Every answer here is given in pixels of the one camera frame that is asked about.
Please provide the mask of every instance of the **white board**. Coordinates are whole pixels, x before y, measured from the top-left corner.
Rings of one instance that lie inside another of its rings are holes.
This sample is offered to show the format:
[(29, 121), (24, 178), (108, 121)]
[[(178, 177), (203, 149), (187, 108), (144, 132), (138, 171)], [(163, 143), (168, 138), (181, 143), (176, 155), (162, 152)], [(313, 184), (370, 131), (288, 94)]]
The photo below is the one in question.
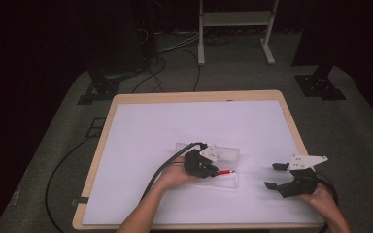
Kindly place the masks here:
[(83, 224), (121, 224), (179, 142), (239, 149), (238, 186), (171, 189), (154, 224), (323, 222), (307, 204), (264, 186), (292, 181), (289, 172), (274, 171), (272, 164), (298, 154), (279, 102), (271, 100), (119, 104)]

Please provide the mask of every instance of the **black cable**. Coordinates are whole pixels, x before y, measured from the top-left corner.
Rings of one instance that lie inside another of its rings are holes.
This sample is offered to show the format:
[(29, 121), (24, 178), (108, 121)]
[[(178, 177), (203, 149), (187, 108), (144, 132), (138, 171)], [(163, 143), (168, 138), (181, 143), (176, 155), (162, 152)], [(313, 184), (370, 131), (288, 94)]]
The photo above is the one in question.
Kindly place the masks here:
[(63, 158), (62, 160), (60, 160), (60, 162), (56, 165), (55, 169), (53, 170), (52, 174), (51, 174), (51, 177), (50, 177), (50, 180), (48, 181), (47, 183), (47, 187), (46, 187), (46, 190), (45, 190), (45, 209), (47, 211), (47, 214), (48, 214), (48, 217), (50, 218), (50, 221), (51, 223), (53, 224), (53, 226), (56, 228), (56, 230), (58, 230), (60, 233), (63, 233), (62, 229), (60, 229), (60, 227), (56, 224), (56, 222), (54, 221), (53, 217), (52, 217), (52, 214), (51, 214), (51, 211), (50, 211), (50, 207), (48, 205), (48, 194), (49, 194), (49, 191), (50, 191), (50, 186), (51, 186), (51, 181), (53, 179), (53, 176), (55, 175), (56, 171), (58, 170), (58, 168), (60, 167), (60, 165), (62, 165), (62, 163), (69, 157), (69, 155), (71, 155), (77, 148), (79, 148), (80, 146), (82, 146), (84, 143), (86, 143), (89, 139), (93, 138), (93, 136), (96, 136), (98, 135), (98, 133), (94, 134), (94, 135), (91, 135), (89, 137), (86, 137), (83, 141), (81, 141), (77, 146), (75, 146), (74, 148), (72, 148)]
[(145, 81), (147, 81), (148, 79), (150, 79), (150, 78), (152, 78), (152, 77), (155, 77), (157, 74), (159, 74), (160, 72), (162, 72), (163, 71), (163, 69), (165, 69), (165, 67), (166, 67), (166, 61), (163, 59), (163, 58), (161, 58), (161, 57), (159, 57), (158, 58), (159, 60), (161, 60), (162, 62), (163, 62), (163, 66), (162, 66), (162, 68), (161, 69), (159, 69), (158, 70), (158, 72), (156, 72), (156, 73), (153, 73), (152, 75), (150, 75), (150, 76), (148, 76), (148, 77), (146, 77), (146, 78), (144, 78), (142, 81), (140, 81), (133, 89), (132, 89), (132, 94), (133, 93), (135, 93), (135, 90), (142, 84), (142, 83), (144, 83)]
[(155, 81), (156, 83), (158, 84), (158, 86), (156, 86), (154, 89), (153, 89), (153, 93), (155, 92), (155, 90), (159, 87), (159, 89), (161, 90), (161, 92), (164, 92), (163, 89), (162, 89), (162, 80), (159, 79), (159, 77), (156, 76), (156, 73), (154, 73), (152, 70), (151, 70), (151, 66), (148, 67), (148, 71), (155, 77)]
[(173, 51), (183, 51), (183, 52), (187, 52), (187, 53), (191, 54), (191, 55), (193, 56), (193, 58), (195, 59), (196, 64), (197, 64), (197, 66), (198, 66), (198, 76), (197, 76), (197, 78), (196, 78), (196, 82), (195, 82), (195, 85), (194, 85), (194, 87), (193, 87), (193, 92), (195, 92), (196, 87), (198, 86), (198, 82), (199, 82), (200, 75), (201, 75), (201, 67), (200, 67), (199, 64), (198, 64), (198, 58), (196, 57), (196, 55), (195, 55), (192, 51), (188, 51), (188, 50), (168, 50), (168, 51), (160, 52), (159, 54), (165, 54), (165, 53), (169, 53), (169, 52), (173, 52)]
[[(329, 188), (329, 190), (332, 192), (332, 198), (334, 199), (335, 205), (338, 206), (338, 193), (335, 190), (334, 185), (332, 184), (331, 180), (324, 176), (323, 174), (316, 173), (319, 176), (324, 177), (327, 181), (324, 181), (323, 179), (318, 178), (318, 183), (324, 185), (325, 187)], [(328, 222), (326, 222), (323, 227), (320, 229), (319, 233), (324, 233), (328, 229)]]
[(184, 147), (182, 150), (178, 151), (177, 153), (175, 153), (174, 155), (172, 155), (172, 157), (170, 157), (166, 162), (164, 162), (159, 168), (158, 170), (156, 170), (156, 172), (153, 174), (153, 177), (151, 178), (150, 180), (150, 183), (148, 183), (148, 186), (147, 188), (145, 188), (145, 191), (144, 191), (144, 194), (142, 194), (142, 197), (141, 197), (141, 200), (139, 202), (141, 202), (144, 197), (147, 195), (147, 193), (150, 191), (151, 187), (153, 186), (153, 183), (155, 182), (157, 176), (162, 172), (162, 170), (168, 166), (172, 161), (174, 161), (177, 157), (181, 156), (183, 153), (185, 153), (187, 150), (195, 147), (196, 145), (199, 145), (202, 149), (202, 147), (206, 147), (205, 144), (203, 143), (191, 143), (189, 144), (188, 146)]

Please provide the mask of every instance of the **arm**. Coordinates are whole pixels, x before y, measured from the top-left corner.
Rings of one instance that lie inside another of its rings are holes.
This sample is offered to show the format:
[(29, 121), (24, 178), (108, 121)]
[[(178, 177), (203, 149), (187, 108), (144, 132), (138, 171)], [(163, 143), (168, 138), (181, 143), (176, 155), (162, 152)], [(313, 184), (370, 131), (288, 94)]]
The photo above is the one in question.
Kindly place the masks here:
[(328, 223), (331, 233), (351, 233), (348, 222), (338, 209), (327, 187), (319, 183), (313, 194), (303, 194), (299, 198), (322, 215)]
[(178, 157), (174, 163), (162, 171), (151, 190), (122, 223), (117, 233), (150, 232), (153, 219), (165, 191), (173, 186), (196, 179), (185, 172), (183, 161), (183, 157)]

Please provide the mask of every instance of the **cable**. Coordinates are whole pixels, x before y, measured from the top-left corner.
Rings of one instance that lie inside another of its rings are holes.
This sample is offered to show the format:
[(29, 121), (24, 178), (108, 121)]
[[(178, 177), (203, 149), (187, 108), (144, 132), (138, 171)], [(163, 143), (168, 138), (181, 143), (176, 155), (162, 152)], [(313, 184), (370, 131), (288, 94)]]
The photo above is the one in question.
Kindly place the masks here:
[[(335, 205), (338, 206), (338, 193), (335, 190), (335, 187), (332, 184), (331, 180), (328, 177), (326, 177), (324, 174), (321, 174), (321, 173), (316, 173), (316, 174), (321, 176), (321, 177), (324, 177), (326, 179), (326, 181), (325, 181), (321, 178), (318, 178), (318, 183), (324, 185), (325, 187), (329, 188), (329, 190), (331, 190), (332, 198), (334, 199)], [(323, 225), (323, 227), (320, 229), (319, 233), (324, 233), (327, 229), (328, 229), (328, 222), (326, 222)]]
[(142, 197), (141, 197), (141, 200), (139, 202), (141, 202), (144, 197), (147, 195), (147, 193), (150, 191), (151, 187), (153, 186), (153, 183), (155, 182), (156, 180), (156, 177), (162, 172), (163, 169), (165, 169), (166, 166), (168, 166), (172, 161), (174, 161), (177, 157), (181, 156), (183, 153), (185, 153), (187, 150), (195, 147), (196, 145), (199, 145), (201, 148), (206, 146), (205, 144), (203, 143), (191, 143), (189, 144), (188, 146), (184, 147), (182, 150), (178, 151), (177, 153), (175, 153), (174, 155), (172, 155), (172, 157), (170, 157), (168, 160), (166, 160), (166, 162), (164, 162), (159, 168), (158, 170), (156, 170), (156, 172), (153, 174), (153, 177), (151, 178), (150, 180), (150, 183), (148, 183), (148, 186), (147, 188), (145, 188), (145, 191), (144, 191), (144, 194), (142, 194)]
[(51, 177), (50, 177), (50, 180), (48, 181), (47, 183), (47, 187), (45, 189), (45, 209), (47, 211), (47, 214), (48, 214), (48, 217), (50, 218), (50, 221), (51, 223), (53, 224), (53, 226), (56, 228), (56, 230), (58, 230), (60, 233), (63, 233), (62, 229), (60, 229), (60, 227), (56, 224), (56, 222), (54, 221), (53, 219), (53, 216), (51, 214), (51, 211), (50, 211), (50, 207), (48, 205), (48, 195), (49, 195), (49, 191), (50, 191), (50, 186), (51, 186), (51, 181), (53, 179), (53, 176), (55, 175), (56, 171), (59, 169), (59, 167), (62, 165), (62, 163), (77, 149), (79, 148), (80, 146), (82, 146), (84, 143), (86, 143), (89, 139), (91, 138), (95, 138), (99, 136), (99, 132), (96, 132), (92, 135), (89, 135), (87, 136), (83, 141), (81, 141), (79, 144), (77, 144), (74, 148), (72, 148), (63, 158), (62, 160), (60, 160), (60, 162), (56, 165), (55, 169), (53, 170), (52, 174), (51, 174)]
[[(165, 53), (173, 52), (173, 51), (183, 51), (183, 52), (187, 52), (187, 53), (191, 54), (193, 56), (193, 58), (195, 58), (196, 64), (198, 64), (198, 58), (196, 57), (196, 55), (193, 52), (188, 51), (188, 50), (168, 50), (168, 51), (163, 51), (160, 54), (165, 54)], [(193, 87), (193, 92), (196, 91), (196, 87), (198, 86), (199, 78), (200, 78), (200, 75), (201, 75), (201, 67), (199, 65), (197, 65), (197, 66), (198, 66), (198, 76), (196, 78), (196, 82), (195, 82), (195, 85)]]
[(165, 67), (166, 67), (166, 61), (163, 59), (163, 58), (161, 58), (161, 57), (159, 57), (158, 58), (159, 60), (161, 60), (162, 62), (163, 62), (163, 66), (162, 66), (162, 68), (161, 69), (159, 69), (158, 70), (158, 72), (156, 72), (156, 73), (153, 73), (152, 75), (150, 75), (150, 76), (148, 76), (148, 77), (146, 77), (146, 78), (144, 78), (143, 80), (141, 80), (133, 89), (132, 89), (132, 94), (133, 93), (135, 93), (135, 90), (142, 84), (142, 83), (144, 83), (145, 81), (147, 81), (148, 79), (150, 79), (150, 78), (152, 78), (152, 77), (155, 77), (157, 74), (159, 74), (160, 72), (162, 72), (163, 71), (163, 69), (165, 69)]

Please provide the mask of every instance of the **forearm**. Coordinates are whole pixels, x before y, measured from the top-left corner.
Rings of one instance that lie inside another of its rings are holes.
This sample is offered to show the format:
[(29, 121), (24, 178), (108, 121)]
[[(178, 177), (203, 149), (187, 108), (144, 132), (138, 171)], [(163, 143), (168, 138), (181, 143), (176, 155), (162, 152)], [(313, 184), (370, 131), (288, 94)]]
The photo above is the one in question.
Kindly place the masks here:
[(150, 232), (159, 203), (167, 187), (156, 183), (135, 210), (126, 218), (117, 233)]
[(351, 233), (348, 222), (337, 209), (331, 217), (326, 218), (331, 233)]

